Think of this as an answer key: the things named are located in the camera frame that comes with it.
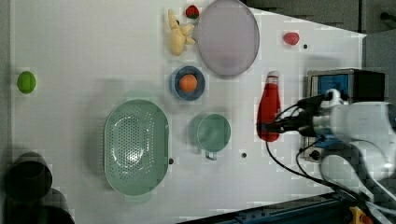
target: white table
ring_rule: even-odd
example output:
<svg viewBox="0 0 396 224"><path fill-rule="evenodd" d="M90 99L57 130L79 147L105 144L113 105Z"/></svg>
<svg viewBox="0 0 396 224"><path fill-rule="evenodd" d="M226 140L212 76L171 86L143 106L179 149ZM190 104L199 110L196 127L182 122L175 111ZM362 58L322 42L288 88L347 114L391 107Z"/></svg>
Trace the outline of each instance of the white table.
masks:
<svg viewBox="0 0 396 224"><path fill-rule="evenodd" d="M66 196L76 223L176 223L330 191L275 165L255 134L257 106L271 70L281 74L285 108L302 98L308 70L360 68L363 35L253 10L261 31L259 56L241 76L222 79L205 66L197 46L179 58L165 46L169 7L183 23L187 5L208 5L188 2L11 1L13 83L24 70L37 78L29 95L13 86L13 159L25 151L44 156L53 187ZM300 43L285 45L285 31L298 31ZM180 102L168 89L170 74L187 64L201 68L208 83L195 103ZM167 115L175 159L147 203L129 202L112 189L102 162L106 117L139 90L150 91ZM222 113L233 129L217 161L205 159L186 135L189 121L205 111ZM298 134L284 134L270 146L296 168ZM308 171L317 169L307 165Z"/></svg>

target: black container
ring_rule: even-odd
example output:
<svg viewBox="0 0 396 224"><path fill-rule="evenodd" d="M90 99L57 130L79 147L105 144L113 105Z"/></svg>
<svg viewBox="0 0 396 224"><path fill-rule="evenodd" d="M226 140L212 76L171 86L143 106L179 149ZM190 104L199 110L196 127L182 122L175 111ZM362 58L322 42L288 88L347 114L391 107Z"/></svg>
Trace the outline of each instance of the black container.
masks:
<svg viewBox="0 0 396 224"><path fill-rule="evenodd" d="M66 198L57 189L51 189L45 197L34 203L18 203L8 200L7 224L74 224L69 215Z"/></svg>
<svg viewBox="0 0 396 224"><path fill-rule="evenodd" d="M43 198L52 185L52 174L37 153L21 155L6 173L6 195L20 203L33 203Z"/></svg>

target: green cup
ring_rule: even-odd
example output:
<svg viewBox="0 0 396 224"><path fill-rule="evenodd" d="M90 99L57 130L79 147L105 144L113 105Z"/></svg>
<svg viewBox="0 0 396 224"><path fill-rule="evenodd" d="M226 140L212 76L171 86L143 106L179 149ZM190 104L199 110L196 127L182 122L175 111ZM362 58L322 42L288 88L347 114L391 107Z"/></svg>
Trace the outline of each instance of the green cup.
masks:
<svg viewBox="0 0 396 224"><path fill-rule="evenodd" d="M191 121L190 139L205 150L206 158L215 161L216 153L224 149L231 137L231 126L219 114L201 115Z"/></svg>

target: red water bottle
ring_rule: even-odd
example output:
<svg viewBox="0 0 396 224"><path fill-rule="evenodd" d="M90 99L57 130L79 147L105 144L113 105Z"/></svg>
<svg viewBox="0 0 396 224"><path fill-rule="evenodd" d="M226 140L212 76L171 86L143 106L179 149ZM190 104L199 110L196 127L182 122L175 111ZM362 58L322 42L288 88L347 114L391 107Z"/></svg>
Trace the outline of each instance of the red water bottle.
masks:
<svg viewBox="0 0 396 224"><path fill-rule="evenodd" d="M261 124L273 121L280 110L278 77L279 73L277 71L268 73L257 114L257 134L260 139L267 142L274 142L279 137L279 133L268 133L267 131L263 131L261 126Z"/></svg>

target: orange ball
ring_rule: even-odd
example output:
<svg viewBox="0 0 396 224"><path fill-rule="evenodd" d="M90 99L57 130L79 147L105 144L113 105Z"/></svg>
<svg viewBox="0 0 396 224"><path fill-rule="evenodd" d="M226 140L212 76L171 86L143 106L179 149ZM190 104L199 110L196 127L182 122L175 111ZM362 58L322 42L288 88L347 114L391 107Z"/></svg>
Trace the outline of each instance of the orange ball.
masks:
<svg viewBox="0 0 396 224"><path fill-rule="evenodd" d="M179 85L185 92L195 91L197 89L197 78L192 74L188 74L180 80Z"/></svg>

